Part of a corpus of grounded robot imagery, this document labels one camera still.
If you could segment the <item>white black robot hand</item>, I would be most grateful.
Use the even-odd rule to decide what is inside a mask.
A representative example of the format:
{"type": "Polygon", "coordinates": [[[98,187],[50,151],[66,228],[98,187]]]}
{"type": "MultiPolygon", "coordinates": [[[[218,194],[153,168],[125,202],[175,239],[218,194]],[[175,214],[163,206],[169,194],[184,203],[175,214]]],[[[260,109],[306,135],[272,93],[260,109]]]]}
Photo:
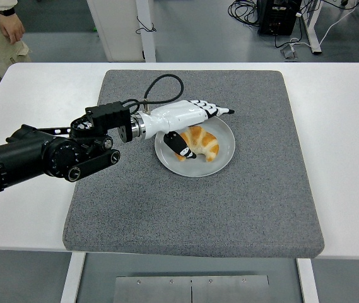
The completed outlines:
{"type": "Polygon", "coordinates": [[[203,100],[181,100],[158,107],[149,114],[140,113],[140,136],[148,139],[162,132],[164,143],[180,161],[202,154],[207,162],[212,162],[220,146],[216,137],[202,128],[200,123],[233,113],[231,109],[203,100]]]}

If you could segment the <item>person's hand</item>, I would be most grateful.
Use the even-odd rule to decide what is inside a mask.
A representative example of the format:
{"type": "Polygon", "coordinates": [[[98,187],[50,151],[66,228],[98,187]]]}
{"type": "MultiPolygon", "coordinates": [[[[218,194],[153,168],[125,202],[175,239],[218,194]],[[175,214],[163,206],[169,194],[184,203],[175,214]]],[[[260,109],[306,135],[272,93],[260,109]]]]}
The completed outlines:
{"type": "Polygon", "coordinates": [[[9,38],[10,44],[19,42],[25,33],[25,27],[16,13],[9,16],[0,15],[0,30],[9,38]]]}

